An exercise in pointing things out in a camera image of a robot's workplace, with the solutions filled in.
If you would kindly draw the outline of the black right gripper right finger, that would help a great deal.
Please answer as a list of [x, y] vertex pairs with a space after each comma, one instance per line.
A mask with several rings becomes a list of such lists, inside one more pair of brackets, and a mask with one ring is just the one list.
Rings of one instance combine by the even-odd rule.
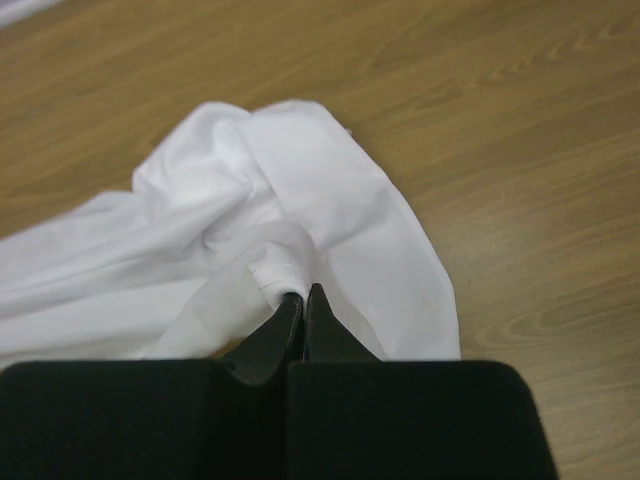
[[531, 390], [494, 361], [382, 361], [314, 285], [287, 372], [291, 479], [554, 479]]

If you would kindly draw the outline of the white t shirt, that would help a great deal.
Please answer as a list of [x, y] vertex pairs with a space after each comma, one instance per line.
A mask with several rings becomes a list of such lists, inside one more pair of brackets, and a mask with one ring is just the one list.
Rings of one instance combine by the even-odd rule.
[[413, 210], [322, 105], [194, 110], [128, 191], [1, 242], [1, 362], [204, 357], [321, 284], [383, 359], [460, 356]]

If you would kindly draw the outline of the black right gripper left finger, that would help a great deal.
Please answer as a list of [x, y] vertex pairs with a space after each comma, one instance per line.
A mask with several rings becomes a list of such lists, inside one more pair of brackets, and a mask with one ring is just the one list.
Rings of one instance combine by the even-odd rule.
[[280, 479], [288, 362], [303, 301], [288, 294], [217, 360], [51, 361], [1, 376], [5, 479]]

